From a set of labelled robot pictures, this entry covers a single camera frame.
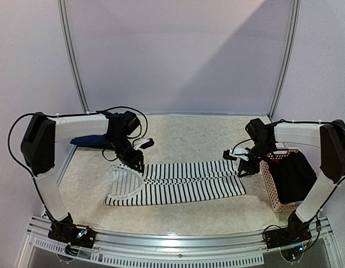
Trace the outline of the black white striped tank top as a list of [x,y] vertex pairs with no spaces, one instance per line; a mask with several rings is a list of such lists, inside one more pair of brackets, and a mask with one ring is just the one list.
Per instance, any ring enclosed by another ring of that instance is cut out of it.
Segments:
[[201,202],[246,193],[231,160],[147,164],[143,173],[123,164],[110,169],[112,186],[103,203],[114,207]]

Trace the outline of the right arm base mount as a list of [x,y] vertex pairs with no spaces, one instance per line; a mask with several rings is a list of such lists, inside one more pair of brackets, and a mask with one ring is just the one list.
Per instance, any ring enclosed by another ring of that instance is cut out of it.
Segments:
[[276,226],[271,229],[272,225],[266,227],[262,233],[262,239],[265,241],[268,249],[294,245],[297,243],[312,241],[310,223],[314,219],[302,222],[294,212],[287,219],[287,226]]

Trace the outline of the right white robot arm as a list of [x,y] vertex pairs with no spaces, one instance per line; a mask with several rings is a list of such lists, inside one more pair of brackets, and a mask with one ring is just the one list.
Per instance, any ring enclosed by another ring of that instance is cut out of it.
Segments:
[[245,130],[253,146],[240,158],[238,173],[242,176],[257,174],[260,162],[276,151],[277,144],[300,146],[317,172],[317,179],[293,214],[300,223],[311,221],[345,179],[345,122],[281,119],[263,123],[256,118],[249,121]]

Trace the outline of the black garment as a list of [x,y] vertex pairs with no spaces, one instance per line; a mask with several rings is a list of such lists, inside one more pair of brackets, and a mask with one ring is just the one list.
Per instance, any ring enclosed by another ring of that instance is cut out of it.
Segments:
[[300,151],[267,163],[282,204],[303,201],[317,180],[315,171]]

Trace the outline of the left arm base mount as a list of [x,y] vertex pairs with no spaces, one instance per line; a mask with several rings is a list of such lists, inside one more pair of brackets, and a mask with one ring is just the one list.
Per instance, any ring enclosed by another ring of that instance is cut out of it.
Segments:
[[48,238],[71,246],[93,248],[97,232],[89,226],[74,224],[71,214],[57,221],[51,219],[51,227]]

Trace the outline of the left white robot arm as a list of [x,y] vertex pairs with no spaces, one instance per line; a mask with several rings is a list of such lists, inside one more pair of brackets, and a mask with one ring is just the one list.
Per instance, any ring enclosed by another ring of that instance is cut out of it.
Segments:
[[134,148],[128,138],[139,127],[140,120],[131,111],[59,115],[36,112],[29,116],[30,121],[20,145],[24,166],[31,172],[48,217],[53,222],[59,222],[55,226],[55,233],[64,242],[73,242],[77,231],[63,221],[69,212],[61,197],[55,171],[56,154],[61,143],[69,146],[74,138],[103,136],[104,142],[113,149],[121,163],[142,173],[143,152]]

